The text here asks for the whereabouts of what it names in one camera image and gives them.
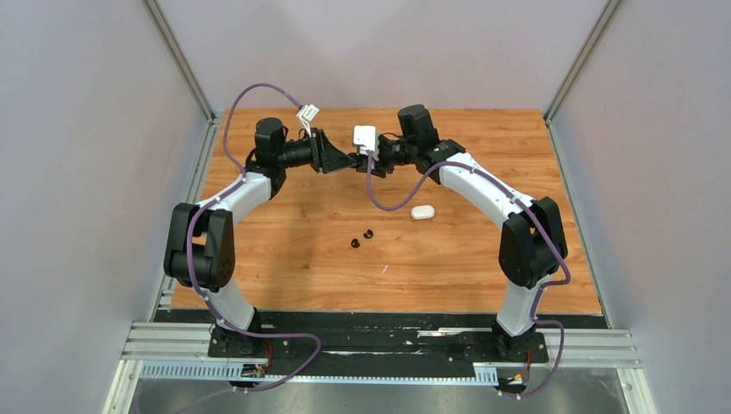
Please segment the white earbud charging case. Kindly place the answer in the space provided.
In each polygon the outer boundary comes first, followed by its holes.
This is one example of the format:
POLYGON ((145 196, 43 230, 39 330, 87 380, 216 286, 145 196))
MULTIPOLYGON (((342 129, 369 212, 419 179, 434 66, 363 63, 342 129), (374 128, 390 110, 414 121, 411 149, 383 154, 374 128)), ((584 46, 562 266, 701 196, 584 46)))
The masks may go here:
POLYGON ((432 219, 435 216, 435 208, 430 204, 417 205, 410 210, 410 215, 416 221, 432 219))

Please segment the black earbud charging case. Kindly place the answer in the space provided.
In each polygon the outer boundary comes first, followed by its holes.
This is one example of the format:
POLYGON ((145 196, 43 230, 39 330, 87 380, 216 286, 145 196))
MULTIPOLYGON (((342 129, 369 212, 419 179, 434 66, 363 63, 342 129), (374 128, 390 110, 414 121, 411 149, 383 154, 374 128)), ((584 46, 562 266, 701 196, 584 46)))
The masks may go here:
POLYGON ((375 170, 372 160, 368 156, 358 155, 354 158, 354 167, 356 172, 369 173, 375 170))

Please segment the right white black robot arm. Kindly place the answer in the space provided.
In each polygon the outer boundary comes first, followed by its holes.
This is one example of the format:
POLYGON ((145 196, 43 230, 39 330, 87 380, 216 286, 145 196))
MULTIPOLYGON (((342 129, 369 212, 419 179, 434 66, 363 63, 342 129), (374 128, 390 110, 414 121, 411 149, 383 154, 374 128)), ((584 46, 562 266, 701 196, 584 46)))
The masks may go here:
POLYGON ((395 140, 373 126, 354 128, 353 146, 362 159, 359 170, 369 177, 385 177, 395 166, 413 165, 421 174, 418 185, 431 179, 445 186, 497 226, 498 264, 508 284, 492 347, 500 358, 514 360, 539 323, 537 308, 544 290, 556 283, 553 275, 562 270, 561 284, 571 280, 560 208, 550 197, 532 198, 508 186, 458 142, 440 138, 424 105, 402 108, 397 118, 401 134, 395 140))

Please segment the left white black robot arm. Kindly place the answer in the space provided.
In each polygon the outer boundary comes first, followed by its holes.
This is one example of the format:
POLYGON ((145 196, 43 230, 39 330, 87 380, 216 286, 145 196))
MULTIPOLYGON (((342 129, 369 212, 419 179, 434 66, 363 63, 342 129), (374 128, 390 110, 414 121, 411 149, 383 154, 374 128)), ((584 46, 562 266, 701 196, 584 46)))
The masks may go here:
POLYGON ((310 166, 317 173, 332 173, 357 165, 321 129, 297 140, 288 139, 288 132, 275 117, 259 120, 243 172, 214 196, 172 210, 164 273, 204 300, 216 325, 232 332, 231 345, 244 356, 256 355, 266 334, 258 311, 234 282, 235 225, 279 193, 289 168, 310 166))

